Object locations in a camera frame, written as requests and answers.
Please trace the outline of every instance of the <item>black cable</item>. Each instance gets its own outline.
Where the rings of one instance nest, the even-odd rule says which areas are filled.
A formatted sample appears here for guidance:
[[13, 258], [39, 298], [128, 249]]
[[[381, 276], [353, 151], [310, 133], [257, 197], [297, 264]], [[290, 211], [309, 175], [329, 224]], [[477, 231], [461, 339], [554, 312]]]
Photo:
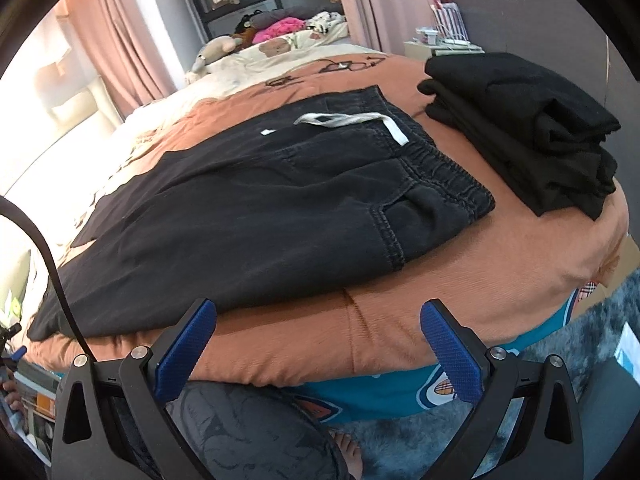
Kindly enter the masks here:
[[49, 277], [51, 279], [51, 283], [53, 284], [53, 289], [56, 291], [56, 296], [58, 297], [58, 301], [60, 302], [60, 307], [62, 307], [62, 312], [65, 314], [66, 320], [69, 323], [69, 327], [71, 328], [71, 332], [74, 333], [74, 336], [78, 341], [80, 348], [82, 348], [82, 351], [87, 355], [87, 357], [89, 357], [89, 359], [95, 362], [95, 356], [91, 352], [89, 345], [86, 343], [84, 336], [82, 336], [74, 315], [71, 312], [71, 308], [69, 307], [69, 304], [66, 300], [65, 291], [62, 289], [62, 282], [60, 282], [60, 275], [58, 274], [58, 270], [56, 269], [56, 263], [53, 260], [53, 255], [51, 254], [51, 250], [49, 249], [49, 245], [44, 239], [44, 236], [42, 236], [42, 233], [39, 231], [36, 225], [17, 205], [9, 202], [5, 197], [1, 195], [0, 216], [8, 218], [11, 222], [22, 229], [40, 251], [42, 259], [44, 260], [44, 264], [47, 267], [47, 271], [49, 271]]

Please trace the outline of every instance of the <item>bare foot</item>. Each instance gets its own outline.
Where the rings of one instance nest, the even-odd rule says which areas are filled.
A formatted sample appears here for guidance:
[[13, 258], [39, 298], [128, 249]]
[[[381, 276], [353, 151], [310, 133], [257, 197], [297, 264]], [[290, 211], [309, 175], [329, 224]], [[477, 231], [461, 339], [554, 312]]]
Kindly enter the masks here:
[[332, 433], [332, 436], [340, 448], [351, 476], [355, 480], [362, 480], [362, 452], [358, 443], [351, 439], [351, 435], [344, 433]]

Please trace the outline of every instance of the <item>blue gripper pad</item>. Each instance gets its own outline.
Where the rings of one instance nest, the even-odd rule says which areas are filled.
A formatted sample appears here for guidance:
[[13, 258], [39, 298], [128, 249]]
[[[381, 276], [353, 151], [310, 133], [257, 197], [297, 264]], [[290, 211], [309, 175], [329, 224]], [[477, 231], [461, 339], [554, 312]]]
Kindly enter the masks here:
[[154, 397], [160, 404], [178, 398], [215, 332], [217, 319], [216, 306], [204, 301], [160, 361], [154, 389]]
[[453, 316], [450, 317], [452, 321], [447, 320], [432, 301], [427, 301], [420, 311], [420, 328], [451, 381], [456, 396], [475, 406], [484, 391], [482, 370], [460, 339], [460, 334], [456, 333], [455, 329], [462, 327]]

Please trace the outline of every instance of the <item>pink clothing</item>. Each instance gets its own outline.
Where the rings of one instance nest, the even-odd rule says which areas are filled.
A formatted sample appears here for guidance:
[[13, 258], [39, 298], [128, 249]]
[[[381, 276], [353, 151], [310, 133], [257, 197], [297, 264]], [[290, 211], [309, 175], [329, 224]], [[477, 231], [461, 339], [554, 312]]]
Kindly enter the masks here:
[[254, 44], [272, 40], [273, 38], [284, 36], [290, 32], [297, 32], [303, 28], [305, 28], [305, 22], [302, 20], [297, 18], [284, 18], [284, 20], [280, 20], [271, 25], [271, 27], [258, 32], [254, 37]]

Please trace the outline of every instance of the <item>blue gray rug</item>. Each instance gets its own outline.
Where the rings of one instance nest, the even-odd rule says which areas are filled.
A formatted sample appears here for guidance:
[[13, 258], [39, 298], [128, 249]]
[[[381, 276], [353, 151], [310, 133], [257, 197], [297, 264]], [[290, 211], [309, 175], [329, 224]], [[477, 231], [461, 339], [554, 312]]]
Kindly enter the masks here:
[[[579, 398], [594, 366], [613, 355], [625, 321], [640, 333], [640, 270], [631, 274], [610, 298], [520, 356], [539, 362], [549, 354], [562, 356]], [[491, 469], [500, 457], [519, 407], [520, 401], [512, 402], [479, 473]], [[352, 434], [362, 447], [365, 480], [419, 480], [468, 412], [467, 404], [454, 400], [406, 418], [350, 422], [340, 428]]]

